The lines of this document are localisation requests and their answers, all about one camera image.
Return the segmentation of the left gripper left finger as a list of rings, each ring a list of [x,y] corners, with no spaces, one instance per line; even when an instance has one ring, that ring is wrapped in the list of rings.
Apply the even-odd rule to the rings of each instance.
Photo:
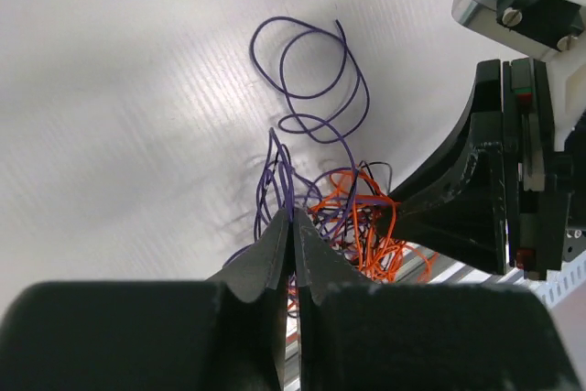
[[[205,390],[281,390],[284,382],[290,216],[280,210],[261,237],[206,282]]]

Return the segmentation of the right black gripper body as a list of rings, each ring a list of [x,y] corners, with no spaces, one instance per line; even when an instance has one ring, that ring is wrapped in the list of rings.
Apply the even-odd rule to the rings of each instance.
[[[562,266],[573,163],[555,150],[546,64],[504,63],[502,92],[509,264],[546,280]]]

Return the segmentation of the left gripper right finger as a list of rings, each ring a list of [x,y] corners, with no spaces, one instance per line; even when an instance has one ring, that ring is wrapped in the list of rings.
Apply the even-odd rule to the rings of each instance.
[[[331,249],[309,215],[292,224],[303,390],[383,390],[385,290]]]

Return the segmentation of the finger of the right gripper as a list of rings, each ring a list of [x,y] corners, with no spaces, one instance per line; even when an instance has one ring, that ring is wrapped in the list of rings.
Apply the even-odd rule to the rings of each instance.
[[[505,174],[500,60],[477,64],[454,128],[391,194],[379,234],[420,244],[483,272],[505,272]]]

